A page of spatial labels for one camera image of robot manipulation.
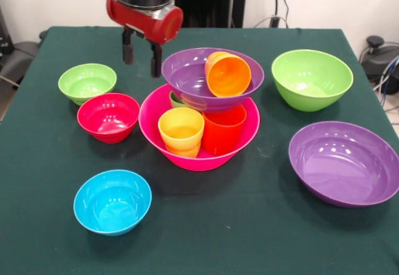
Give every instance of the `stacked cups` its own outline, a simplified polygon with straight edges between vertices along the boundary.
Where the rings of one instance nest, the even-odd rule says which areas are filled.
[[[205,63],[206,84],[215,97],[237,97],[251,83],[251,68],[241,57],[228,52],[214,52]],[[214,156],[232,152],[243,132],[247,117],[243,105],[223,112],[202,112],[187,107],[171,92],[173,109],[158,121],[166,149],[182,157],[196,158],[201,145]]]

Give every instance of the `light orange cup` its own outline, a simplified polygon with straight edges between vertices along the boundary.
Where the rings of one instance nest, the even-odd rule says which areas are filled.
[[[237,55],[228,52],[214,52],[205,63],[206,83],[217,97],[238,96],[251,83],[251,68]]]
[[[158,121],[166,150],[182,157],[196,158],[204,134],[204,117],[194,109],[174,108]]]

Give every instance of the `green tablecloth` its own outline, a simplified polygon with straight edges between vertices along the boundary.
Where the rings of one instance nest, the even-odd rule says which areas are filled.
[[[266,74],[254,95],[262,120],[257,137],[204,173],[174,166],[138,127],[116,145],[79,128],[77,107],[57,88],[69,67],[109,65],[118,74],[115,90],[140,103],[164,83],[150,77],[145,41],[135,39],[135,65],[122,62],[120,35],[118,28],[52,28],[0,125],[0,274],[398,274],[399,197],[367,209],[327,205],[304,189],[287,157],[291,136],[321,120],[367,127],[399,150],[342,31],[183,29],[164,47],[164,56],[189,47],[234,49]],[[321,112],[288,107],[271,63],[297,48],[346,61],[352,89]],[[114,168],[144,176],[154,197],[138,227],[108,238],[83,229],[72,202],[83,182]]]

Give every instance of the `red cup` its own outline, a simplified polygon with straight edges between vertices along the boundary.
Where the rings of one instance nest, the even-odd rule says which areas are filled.
[[[232,152],[243,131],[247,111],[243,105],[224,112],[203,112],[205,120],[202,147],[212,155]]]

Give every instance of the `purple bowl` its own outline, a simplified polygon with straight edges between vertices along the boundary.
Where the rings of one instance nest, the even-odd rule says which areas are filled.
[[[205,80],[206,58],[213,52],[229,52],[243,58],[251,68],[252,79],[248,89],[240,96],[216,97],[209,91]],[[173,93],[185,104],[199,111],[223,111],[241,105],[263,83],[262,67],[252,58],[228,49],[202,47],[175,52],[162,64],[162,74]]]
[[[376,205],[399,189],[396,152],[378,135],[351,123],[302,128],[291,139],[289,159],[305,186],[332,205]]]

